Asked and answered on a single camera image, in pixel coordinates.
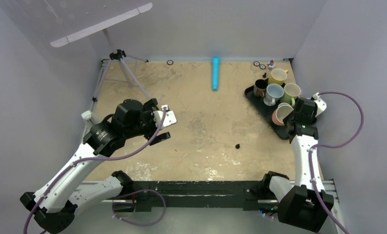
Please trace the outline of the pink mug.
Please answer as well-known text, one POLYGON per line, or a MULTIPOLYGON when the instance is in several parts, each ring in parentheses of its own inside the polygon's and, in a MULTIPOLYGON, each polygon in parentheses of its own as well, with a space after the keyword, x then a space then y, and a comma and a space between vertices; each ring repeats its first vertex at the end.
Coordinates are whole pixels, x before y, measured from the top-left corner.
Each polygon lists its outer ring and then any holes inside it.
POLYGON ((284 118, 293 111, 293 107, 288 103, 280 103, 274 110, 271 119, 277 126, 284 126, 284 118))

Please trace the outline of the green mug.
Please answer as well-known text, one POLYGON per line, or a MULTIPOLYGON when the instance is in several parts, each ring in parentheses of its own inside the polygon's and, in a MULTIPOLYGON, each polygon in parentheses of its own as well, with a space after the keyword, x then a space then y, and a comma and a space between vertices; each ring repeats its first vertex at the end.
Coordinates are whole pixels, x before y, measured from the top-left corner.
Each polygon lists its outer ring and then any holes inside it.
POLYGON ((290 104, 294 107, 296 100, 301 95, 301 88, 295 83, 288 83, 283 89, 284 95, 280 98, 280 102, 290 104))

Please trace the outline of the light grey mug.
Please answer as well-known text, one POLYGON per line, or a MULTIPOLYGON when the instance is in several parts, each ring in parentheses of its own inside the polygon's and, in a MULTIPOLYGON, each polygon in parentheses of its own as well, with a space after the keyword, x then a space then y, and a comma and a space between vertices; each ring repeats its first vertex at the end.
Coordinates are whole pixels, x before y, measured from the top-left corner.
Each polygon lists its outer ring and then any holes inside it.
POLYGON ((274 106, 276 102, 284 95, 284 89, 279 84, 269 84, 266 88, 263 102, 267 106, 274 106))

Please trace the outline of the yellow mug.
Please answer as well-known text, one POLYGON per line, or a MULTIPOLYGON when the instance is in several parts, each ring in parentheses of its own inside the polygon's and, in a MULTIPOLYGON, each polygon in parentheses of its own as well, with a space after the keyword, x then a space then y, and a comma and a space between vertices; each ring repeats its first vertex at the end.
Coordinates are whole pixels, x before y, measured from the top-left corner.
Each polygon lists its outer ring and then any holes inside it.
POLYGON ((281 86, 288 78, 288 72, 288 70, 283 70, 281 68, 272 69, 268 79, 268 84, 278 84, 281 86))

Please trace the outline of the brown mug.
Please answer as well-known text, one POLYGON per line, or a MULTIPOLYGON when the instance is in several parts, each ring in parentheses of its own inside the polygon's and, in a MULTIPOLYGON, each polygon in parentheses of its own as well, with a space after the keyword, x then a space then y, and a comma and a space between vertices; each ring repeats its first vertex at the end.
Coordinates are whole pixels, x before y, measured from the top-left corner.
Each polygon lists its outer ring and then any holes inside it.
POLYGON ((253 95, 255 97, 263 98, 265 96, 268 82, 266 79, 258 79, 255 81, 253 86, 253 95))

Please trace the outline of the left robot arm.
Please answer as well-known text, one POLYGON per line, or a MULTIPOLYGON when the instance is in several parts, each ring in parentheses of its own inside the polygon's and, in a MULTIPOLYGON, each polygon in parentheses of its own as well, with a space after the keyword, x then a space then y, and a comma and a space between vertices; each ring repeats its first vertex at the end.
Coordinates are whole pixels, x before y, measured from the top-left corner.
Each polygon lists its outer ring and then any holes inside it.
POLYGON ((140 189, 122 171, 88 189, 78 190, 78 186, 101 163, 114 161, 114 152, 127 140, 142 136, 148 146, 160 143, 171 137, 163 129, 177 123, 175 113, 167 105, 159 106, 155 98, 145 103, 126 99, 101 120, 90 111, 82 117, 90 129, 73 156, 40 189, 20 197, 29 211, 28 219, 35 220, 45 233, 62 232, 76 216, 103 200, 135 200, 140 189))

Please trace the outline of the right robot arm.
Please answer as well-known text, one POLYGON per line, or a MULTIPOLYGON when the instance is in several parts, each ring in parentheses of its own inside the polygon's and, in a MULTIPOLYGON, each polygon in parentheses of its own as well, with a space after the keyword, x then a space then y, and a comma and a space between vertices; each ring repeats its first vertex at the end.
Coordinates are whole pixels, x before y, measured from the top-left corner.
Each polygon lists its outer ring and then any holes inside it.
POLYGON ((275 213, 280 222, 312 232, 319 232, 334 205, 332 195, 320 178, 317 152, 312 148, 318 143, 316 118, 326 109, 320 97, 299 98, 283 123, 289 136, 294 160, 295 181, 285 175, 269 171, 264 175, 261 194, 275 198, 279 205, 275 213))

